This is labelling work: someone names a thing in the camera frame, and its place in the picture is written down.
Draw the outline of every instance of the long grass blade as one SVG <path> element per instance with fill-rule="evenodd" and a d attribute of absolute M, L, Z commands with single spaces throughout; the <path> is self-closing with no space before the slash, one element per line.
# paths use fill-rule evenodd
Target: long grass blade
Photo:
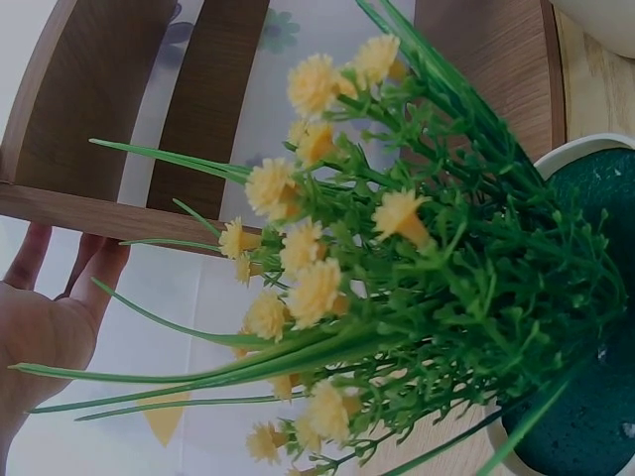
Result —
<path fill-rule="evenodd" d="M 131 246 L 131 245 L 175 245 L 175 246 L 183 246 L 187 248 L 199 248 L 201 250 L 209 250 L 214 253 L 220 253 L 220 248 L 213 245 L 207 245 L 205 243 L 196 243 L 194 241 L 183 241 L 183 240 L 168 240 L 165 238 L 148 238 L 146 240 L 130 240 L 130 241 L 122 241 L 119 243 L 121 246 Z"/>
<path fill-rule="evenodd" d="M 382 18 L 382 16 L 375 10 L 375 7 L 371 5 L 367 0 L 356 0 L 357 6 L 361 8 L 366 16 L 370 18 L 373 23 L 384 33 L 392 33 L 393 29 Z"/>
<path fill-rule="evenodd" d="M 204 226 L 205 228 L 207 228 L 209 231 L 211 231 L 214 236 L 216 238 L 220 238 L 220 230 L 218 228 L 216 228 L 214 225 L 212 225 L 211 223 L 209 223 L 208 220 L 206 220 L 205 218 L 203 218 L 202 215 L 200 215 L 198 212 L 196 212 L 193 208 L 189 207 L 188 205 L 186 205 L 185 203 L 183 203 L 182 201 L 173 198 L 172 200 L 177 206 L 179 206 L 180 208 L 182 208 L 183 210 L 185 210 L 187 213 L 189 213 L 191 216 L 193 216 L 196 220 L 198 220 L 198 222 Z"/>
<path fill-rule="evenodd" d="M 117 142 L 102 141 L 99 139 L 90 139 L 90 142 L 98 146 L 109 147 L 119 151 L 130 152 L 140 156 L 151 157 L 159 161 L 175 164 L 177 166 L 187 167 L 195 171 L 203 172 L 212 176 L 221 177 L 235 181 L 236 183 L 245 184 L 247 175 L 241 174 L 236 169 L 237 166 L 229 166 L 212 161 L 206 161 L 196 157 L 184 156 L 173 152 L 158 151 L 149 147 L 131 146 L 128 144 L 120 144 Z"/>
<path fill-rule="evenodd" d="M 124 375 L 124 374 L 104 374 L 100 372 L 86 372 L 83 370 L 61 369 L 40 364 L 17 364 L 9 367 L 11 370 L 18 370 L 25 374 L 40 375 L 42 377 L 52 377 L 56 379 L 69 380 L 90 380 L 94 382 L 115 382 L 118 384 L 182 384 L 185 382 L 195 382 L 209 377 L 210 372 L 197 374 L 170 375 L 165 377 L 155 377 L 149 375 Z"/>
<path fill-rule="evenodd" d="M 229 347 L 241 347 L 247 350 L 260 350 L 272 345 L 271 342 L 268 342 L 260 337 L 256 337 L 255 335 L 243 335 L 243 334 L 210 334 L 208 332 L 201 332 L 200 330 L 190 329 L 189 327 L 184 327 L 182 325 L 176 324 L 174 322 L 170 322 L 165 320 L 152 312 L 144 309 L 140 305 L 135 304 L 131 300 L 126 297 L 120 295 L 118 292 L 112 290 L 101 281 L 93 278 L 92 280 L 96 285 L 98 285 L 102 290 L 111 295 L 113 298 L 120 301 L 125 306 L 131 308 L 135 312 L 147 317 L 148 319 L 164 325 L 172 330 L 177 332 L 191 335 L 192 337 L 197 337 L 199 339 L 207 340 L 209 342 L 213 342 L 214 344 L 225 345 Z"/>
<path fill-rule="evenodd" d="M 417 456 L 414 459 L 411 459 L 407 463 L 404 463 L 404 464 L 402 464 L 401 466 L 398 466 L 395 469 L 392 469 L 392 470 L 390 470 L 390 471 L 388 471 L 386 473 L 383 473 L 382 476 L 398 476 L 400 474 L 404 474 L 404 473 L 406 473 L 408 471 L 411 471 L 412 469 L 416 468 L 419 465 L 422 465 L 422 464 L 426 463 L 427 461 L 430 461 L 431 459 L 436 458 L 437 456 L 439 456 L 443 452 L 448 451 L 449 449 L 453 448 L 457 444 L 459 444 L 459 443 L 461 443 L 463 441 L 466 441 L 468 438 L 472 437 L 474 434 L 478 433 L 479 431 L 481 431 L 482 429 L 486 428 L 487 426 L 490 426 L 492 423 L 497 421 L 500 417 L 503 417 L 508 412 L 511 412 L 512 410 L 514 410 L 517 407 L 519 407 L 520 405 L 522 405 L 526 400 L 527 399 L 521 399 L 521 400 L 515 402 L 513 405 L 510 405 L 508 408 L 501 409 L 498 412 L 495 412 L 495 413 L 491 414 L 490 416 L 487 416 L 480 423 L 478 423 L 475 426 L 473 426 L 472 428 L 464 431 L 460 435 L 455 436 L 450 441 L 447 441 L 444 444 L 441 444 L 441 445 L 437 446 L 435 449 L 433 449 L 431 451 L 428 451 L 427 453 L 424 453 L 424 454 L 422 454 L 420 456 Z"/>
<path fill-rule="evenodd" d="M 299 399 L 305 394 L 302 392 L 296 392 L 291 394 L 291 398 Z M 75 421 L 91 421 L 94 419 L 102 419 L 108 417 L 119 417 L 122 415 L 136 414 L 138 412 L 151 412 L 154 410 L 162 409 L 175 409 L 182 407 L 199 407 L 199 406 L 214 406 L 214 405 L 237 405 L 237 404 L 267 404 L 272 402 L 279 402 L 278 397 L 273 395 L 265 397 L 246 397 L 237 399 L 207 399 L 207 400 L 182 400 L 178 402 L 164 402 L 162 404 L 148 404 L 138 405 L 137 407 L 130 407 L 127 409 L 113 410 L 110 412 L 102 412 L 99 414 L 92 414 L 76 418 Z"/>
<path fill-rule="evenodd" d="M 150 392 L 111 397 L 107 399 L 80 402 L 76 404 L 66 404 L 55 407 L 35 409 L 34 414 L 64 412 L 69 410 L 87 409 L 91 407 L 101 407 L 123 402 L 149 399 L 164 395 L 172 395 L 181 392 L 203 388 L 223 387 L 240 383 L 264 380 L 278 375 L 286 375 L 294 372 L 302 372 L 308 369 L 315 369 L 323 365 L 342 360 L 354 360 L 365 355 L 376 352 L 382 343 L 390 343 L 389 337 L 369 338 L 368 333 L 355 334 L 346 339 L 338 339 L 338 336 L 312 332 L 310 336 L 298 338 L 290 343 L 281 342 L 275 347 L 265 349 L 262 352 L 250 357 L 241 359 L 238 362 L 226 365 L 208 374 L 208 377 L 190 382 L 186 385 L 169 387 Z M 81 373 L 67 374 L 67 378 L 81 379 Z"/>
<path fill-rule="evenodd" d="M 512 434 L 509 435 L 505 444 L 498 448 L 498 451 L 496 451 L 489 461 L 476 473 L 476 476 L 487 476 L 496 466 L 502 463 L 525 435 L 531 431 L 536 423 L 538 423 L 554 403 L 558 401 L 558 398 L 563 394 L 570 382 L 571 378 L 566 379 L 564 382 L 559 382 L 553 386 L 553 390 L 546 391 L 540 402 L 525 415 L 519 425 L 514 428 Z"/>

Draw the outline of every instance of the white pot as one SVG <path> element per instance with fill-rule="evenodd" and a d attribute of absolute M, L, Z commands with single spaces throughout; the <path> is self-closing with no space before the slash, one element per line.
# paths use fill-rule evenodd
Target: white pot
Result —
<path fill-rule="evenodd" d="M 608 50 L 635 58 L 633 0 L 551 0 Z"/>
<path fill-rule="evenodd" d="M 584 0 L 576 1 L 579 1 L 580 4 L 586 3 Z M 613 2 L 613 0 L 601 1 L 616 4 L 622 3 L 619 1 Z M 535 163 L 535 166 L 543 179 L 548 179 L 555 172 L 570 164 L 571 162 L 575 162 L 576 160 L 581 159 L 594 152 L 616 148 L 635 149 L 635 139 L 623 136 L 621 134 L 594 134 L 591 136 L 582 137 L 581 139 L 571 141 L 549 152 L 539 161 L 537 161 Z M 488 417 L 497 410 L 499 410 L 497 406 L 490 405 L 485 408 L 485 416 Z M 495 451 L 500 448 L 505 443 L 505 441 L 507 441 L 507 431 L 505 430 L 505 427 L 503 426 L 500 419 L 487 427 L 487 436 L 489 437 L 489 441 Z M 507 457 L 507 459 L 504 461 L 504 464 L 507 469 L 509 469 L 516 476 L 543 476 L 541 473 L 527 466 L 514 452 L 512 452 Z M 628 462 L 626 466 L 624 466 L 624 468 L 622 468 L 622 470 L 616 476 L 635 476 L 635 456 Z"/>

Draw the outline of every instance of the yellow flower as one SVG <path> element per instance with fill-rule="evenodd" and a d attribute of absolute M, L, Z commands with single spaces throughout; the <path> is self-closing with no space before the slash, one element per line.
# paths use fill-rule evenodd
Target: yellow flower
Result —
<path fill-rule="evenodd" d="M 300 384 L 300 375 L 280 375 L 267 380 L 274 387 L 274 396 L 280 400 L 291 400 L 291 394 L 295 387 Z"/>
<path fill-rule="evenodd" d="M 280 261 L 290 276 L 323 258 L 326 248 L 320 238 L 321 226 L 309 222 L 297 226 L 282 240 L 285 247 L 280 252 Z"/>
<path fill-rule="evenodd" d="M 318 122 L 307 126 L 307 134 L 300 141 L 296 154 L 305 167 L 312 167 L 335 150 L 332 124 Z"/>
<path fill-rule="evenodd" d="M 382 204 L 375 209 L 373 221 L 375 230 L 381 232 L 379 240 L 399 233 L 418 248 L 431 240 L 430 233 L 417 216 L 417 208 L 429 198 L 415 197 L 414 190 L 402 190 L 384 193 Z"/>
<path fill-rule="evenodd" d="M 296 197 L 296 183 L 291 175 L 293 164 L 285 159 L 265 159 L 254 167 L 245 183 L 249 204 L 257 215 L 269 213 L 280 219 L 286 216 Z"/>
<path fill-rule="evenodd" d="M 357 89 L 355 89 L 355 84 L 353 84 L 350 79 L 347 79 L 341 74 L 343 70 L 347 69 L 356 70 L 353 63 L 349 63 L 344 66 L 344 68 L 337 75 L 337 80 L 335 81 L 335 92 L 337 94 L 348 96 L 352 99 L 357 99 Z M 366 84 L 366 80 L 362 74 L 357 73 L 355 75 L 355 79 L 357 81 L 357 86 L 360 89 L 364 90 L 368 88 L 368 84 Z"/>
<path fill-rule="evenodd" d="M 218 243 L 220 252 L 235 260 L 246 250 L 254 250 L 262 243 L 260 235 L 247 233 L 242 229 L 242 218 L 237 217 L 225 225 L 227 229 L 220 234 Z"/>
<path fill-rule="evenodd" d="M 249 261 L 247 253 L 242 253 L 234 262 L 236 268 L 236 281 L 249 286 L 249 280 L 254 276 L 261 276 L 262 265 Z"/>
<path fill-rule="evenodd" d="M 324 439 L 343 443 L 350 436 L 349 419 L 361 410 L 357 397 L 343 395 L 328 380 L 314 386 L 309 402 L 311 427 Z"/>
<path fill-rule="evenodd" d="M 298 444 L 311 453 L 319 453 L 321 451 L 321 437 L 311 426 L 309 415 L 302 415 L 296 419 L 295 427 Z"/>
<path fill-rule="evenodd" d="M 265 290 L 251 303 L 245 324 L 258 337 L 279 341 L 288 317 L 289 310 L 276 292 Z"/>
<path fill-rule="evenodd" d="M 278 448 L 288 441 L 285 434 L 276 431 L 271 422 L 254 425 L 254 432 L 247 436 L 247 449 L 256 461 L 266 459 L 269 464 L 280 463 Z"/>
<path fill-rule="evenodd" d="M 341 270 L 334 258 L 317 261 L 298 273 L 298 284 L 289 291 L 289 310 L 299 329 L 316 324 L 327 312 L 343 314 L 348 299 L 339 293 Z"/>
<path fill-rule="evenodd" d="M 307 121 L 305 119 L 299 119 L 295 121 L 289 128 L 289 134 L 287 136 L 287 142 L 298 146 L 303 137 L 307 133 Z"/>
<path fill-rule="evenodd" d="M 399 38 L 394 35 L 371 38 L 359 49 L 354 60 L 355 68 L 371 84 L 378 84 L 387 77 L 402 80 L 408 70 L 397 59 L 399 43 Z"/>
<path fill-rule="evenodd" d="M 249 335 L 251 332 L 249 332 L 246 325 L 243 325 L 237 333 L 239 335 Z M 247 349 L 243 349 L 242 347 L 232 347 L 231 351 L 234 353 L 234 357 L 236 358 L 236 360 L 247 357 L 247 354 L 249 353 Z"/>
<path fill-rule="evenodd" d="M 337 73 L 328 55 L 313 55 L 289 71 L 287 94 L 301 116 L 321 114 L 335 100 Z"/>

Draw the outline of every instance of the wooden frame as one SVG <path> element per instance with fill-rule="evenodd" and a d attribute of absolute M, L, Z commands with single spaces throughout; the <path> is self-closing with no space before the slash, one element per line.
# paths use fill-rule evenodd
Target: wooden frame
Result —
<path fill-rule="evenodd" d="M 268 4 L 204 3 L 162 148 L 229 162 Z M 125 153 L 88 143 L 91 137 L 130 141 L 175 5 L 176 0 L 59 0 L 0 146 L 1 214 L 122 240 L 216 244 L 193 218 L 175 213 L 181 210 L 174 209 L 172 198 L 217 218 L 222 180 L 157 164 L 148 207 L 119 204 Z"/>

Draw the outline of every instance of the wooden surface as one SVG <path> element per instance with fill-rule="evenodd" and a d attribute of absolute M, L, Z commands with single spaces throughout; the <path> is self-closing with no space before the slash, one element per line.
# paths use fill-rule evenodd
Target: wooden surface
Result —
<path fill-rule="evenodd" d="M 120 240 L 171 238 L 217 245 L 214 235 L 189 216 L 7 183 L 0 183 L 0 215 Z M 224 229 L 222 223 L 211 223 Z"/>
<path fill-rule="evenodd" d="M 228 163 L 269 0 L 207 0 L 170 105 L 160 149 Z M 148 207 L 183 212 L 179 198 L 217 218 L 224 180 L 155 164 Z"/>
<path fill-rule="evenodd" d="M 557 21 L 570 139 L 635 135 L 635 61 L 608 52 L 560 12 Z"/>
<path fill-rule="evenodd" d="M 503 116 L 533 160 L 565 141 L 553 10 L 541 0 L 419 0 L 415 24 Z"/>
<path fill-rule="evenodd" d="M 36 45 L 0 149 L 0 178 L 114 200 L 176 0 L 60 0 Z"/>

